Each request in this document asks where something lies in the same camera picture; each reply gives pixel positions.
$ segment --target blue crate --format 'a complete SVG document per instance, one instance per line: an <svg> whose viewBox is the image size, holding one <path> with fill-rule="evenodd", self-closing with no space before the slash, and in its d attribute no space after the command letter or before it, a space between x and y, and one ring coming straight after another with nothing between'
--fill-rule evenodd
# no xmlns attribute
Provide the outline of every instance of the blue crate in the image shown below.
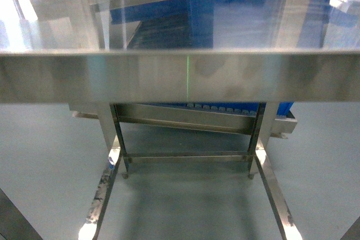
<svg viewBox="0 0 360 240"><path fill-rule="evenodd" d="M191 48L221 47L222 41L238 48L262 48L271 47L272 45L273 31L275 30L272 23L275 24L276 22L269 22L269 17L279 13L282 8L281 1L282 0L167 0L116 9L110 11L110 13L113 24L121 24L123 15L125 16L126 22L152 20L156 23L159 22L158 19L160 18L166 20L167 17L174 15L187 16L190 26L189 40L191 40L188 44L191 45ZM305 18L298 47L320 48L322 45L323 27L329 22L329 0L312 0L312 3ZM238 10L232 9L238 6L241 6L241 8ZM233 14L226 14L226 11L232 11ZM217 29L216 33L214 32L214 19L216 19L216 24L220 29ZM228 33L229 30L235 31L236 35L233 35L231 38L231 35ZM197 106L201 108L213 106L217 109L228 109L228 111L254 112L258 108L258 104L259 103L198 103ZM187 106L186 103L167 103L166 105L158 103L158 105ZM277 114L287 115L292 105L292 102L281 103Z"/></svg>
<svg viewBox="0 0 360 240"><path fill-rule="evenodd" d="M277 110L277 115L286 116L290 112L293 104L293 102L281 102ZM239 114L255 114L259 107L259 103L257 102L153 103L152 105L198 108L220 112L238 112Z"/></svg>

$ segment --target glass table top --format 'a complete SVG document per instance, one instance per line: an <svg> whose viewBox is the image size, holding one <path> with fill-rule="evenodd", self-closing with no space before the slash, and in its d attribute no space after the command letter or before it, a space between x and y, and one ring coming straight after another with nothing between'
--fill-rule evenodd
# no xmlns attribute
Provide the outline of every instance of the glass table top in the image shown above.
<svg viewBox="0 0 360 240"><path fill-rule="evenodd" d="M1 2L3 52L360 47L360 0Z"/></svg>
<svg viewBox="0 0 360 240"><path fill-rule="evenodd" d="M360 100L360 0L1 0L0 102Z"/></svg>

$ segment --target metal frame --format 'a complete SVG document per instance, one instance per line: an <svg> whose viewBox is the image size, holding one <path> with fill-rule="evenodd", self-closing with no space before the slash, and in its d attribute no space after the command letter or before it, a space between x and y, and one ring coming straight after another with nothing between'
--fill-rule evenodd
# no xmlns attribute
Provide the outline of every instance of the metal frame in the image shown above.
<svg viewBox="0 0 360 240"><path fill-rule="evenodd" d="M358 240L360 239L360 217L348 229L341 240Z"/></svg>
<svg viewBox="0 0 360 240"><path fill-rule="evenodd" d="M0 217L0 236L6 240L43 240L1 189Z"/></svg>
<svg viewBox="0 0 360 240"><path fill-rule="evenodd" d="M99 119L93 106L70 105L73 117ZM118 120L123 123L164 126L170 128L204 130L251 135L255 114L216 111L183 106L159 106L148 104L117 104ZM297 119L289 112L286 116L276 116L271 136L287 138L285 134L294 131Z"/></svg>
<svg viewBox="0 0 360 240"><path fill-rule="evenodd" d="M122 133L120 129L121 112L119 109L121 105L110 105L110 107L101 107L106 112L99 112L98 118L100 123L105 123L103 116L112 116L114 126L112 130L104 129L102 124L105 138L107 139L109 132L113 134L116 132L114 147L120 147L121 144L121 161L125 162L126 170L128 170L129 164L139 163L178 163L178 162L225 162L225 161L237 161L249 163L249 178L252 179L257 170L262 177L265 190L267 192L272 210L274 212L280 234L283 240L300 240L302 239L299 231L297 230L294 219L290 213L290 210L286 204L285 198L279 188L275 174L271 168L270 161L267 157L265 147L271 135L272 125L276 118L276 112L279 103L260 103L256 117L253 121L253 128L251 132L251 138L249 148L247 152L240 151L228 151L228 152L198 152L198 153L154 153L154 154L127 154L125 151L125 145L122 140ZM114 170L107 168L100 180L98 190L94 197L92 206L87 216L86 224L96 224L96 234L92 238L97 239L98 230L101 227L102 218L104 217L106 205L110 197L111 188L113 186L115 175L118 169L120 161L117 163Z"/></svg>
<svg viewBox="0 0 360 240"><path fill-rule="evenodd" d="M358 101L359 76L358 51L0 52L0 102Z"/></svg>

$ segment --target table leg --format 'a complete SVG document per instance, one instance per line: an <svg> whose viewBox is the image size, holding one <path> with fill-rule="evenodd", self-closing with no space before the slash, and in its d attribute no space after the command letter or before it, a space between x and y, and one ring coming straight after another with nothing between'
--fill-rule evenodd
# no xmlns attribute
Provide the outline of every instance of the table leg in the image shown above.
<svg viewBox="0 0 360 240"><path fill-rule="evenodd" d="M1 189L0 235L6 240L42 240L42 237Z"/></svg>
<svg viewBox="0 0 360 240"><path fill-rule="evenodd" d="M124 138L122 135L122 129L118 119L118 113L115 105L109 105L108 103L96 104L96 112L101 125L102 133L107 145L108 151L113 147L114 139L117 137L121 146L121 155L127 156ZM129 164L125 159L121 159L119 166L119 172L123 178L128 177Z"/></svg>
<svg viewBox="0 0 360 240"><path fill-rule="evenodd" d="M271 130L276 118L276 113L279 107L278 102L260 103L258 111L256 113L253 131L251 132L251 138L248 154L255 156L255 151L258 143L261 141L262 146L266 148L266 145L271 136ZM255 164L255 160L250 158L249 160L249 178L252 179L255 173L258 173L258 168Z"/></svg>
<svg viewBox="0 0 360 240"><path fill-rule="evenodd" d="M111 151L119 151L121 149L121 151L118 152L119 158L116 162L114 161L115 165L108 162L106 169L102 173L85 224L79 231L79 240L96 240L98 238L119 166L120 164L124 164L122 157L123 149L120 145L121 142L116 135Z"/></svg>
<svg viewBox="0 0 360 240"><path fill-rule="evenodd" d="M289 207L280 190L275 174L271 168L269 158L264 147L262 147L261 142L256 149L255 161L258 165L282 239L302 240L303 238L294 224L293 216L291 215Z"/></svg>
<svg viewBox="0 0 360 240"><path fill-rule="evenodd" d="M348 229L341 240L358 240L360 239L360 217Z"/></svg>

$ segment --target floor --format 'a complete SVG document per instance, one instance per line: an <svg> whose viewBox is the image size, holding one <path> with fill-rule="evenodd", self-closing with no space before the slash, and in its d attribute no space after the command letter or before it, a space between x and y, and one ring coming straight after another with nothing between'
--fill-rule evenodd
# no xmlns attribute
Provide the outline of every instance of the floor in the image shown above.
<svg viewBox="0 0 360 240"><path fill-rule="evenodd" d="M360 103L296 103L269 158L306 240L339 240L360 216ZM128 152L246 148L245 135L124 124ZM0 188L44 240L77 239L106 162L97 120L67 105L0 105ZM99 239L280 239L246 164L133 165L117 177Z"/></svg>

